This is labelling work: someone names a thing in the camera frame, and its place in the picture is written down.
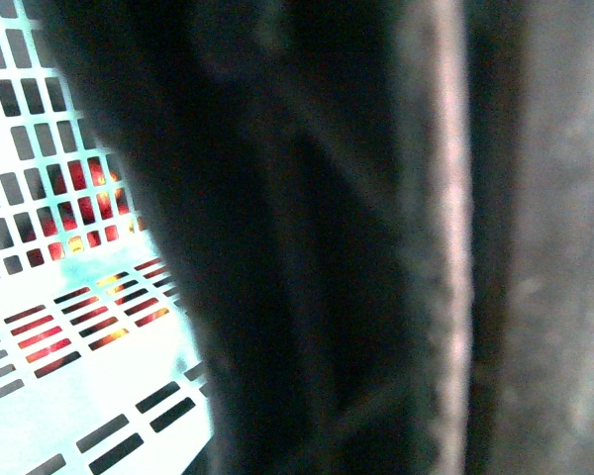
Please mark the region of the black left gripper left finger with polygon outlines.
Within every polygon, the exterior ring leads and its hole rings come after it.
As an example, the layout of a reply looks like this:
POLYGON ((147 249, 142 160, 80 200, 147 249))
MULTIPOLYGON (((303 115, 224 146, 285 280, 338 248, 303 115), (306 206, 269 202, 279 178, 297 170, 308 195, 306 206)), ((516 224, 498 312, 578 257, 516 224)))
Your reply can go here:
POLYGON ((215 474, 460 474, 459 1, 41 1, 178 284, 215 474))

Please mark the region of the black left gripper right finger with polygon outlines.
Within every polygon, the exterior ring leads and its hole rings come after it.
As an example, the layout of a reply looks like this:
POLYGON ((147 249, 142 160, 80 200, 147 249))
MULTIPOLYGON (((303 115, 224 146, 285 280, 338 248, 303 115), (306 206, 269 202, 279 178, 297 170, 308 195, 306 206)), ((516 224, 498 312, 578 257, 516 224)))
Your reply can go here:
POLYGON ((471 474, 594 474, 594 1, 467 5, 471 474))

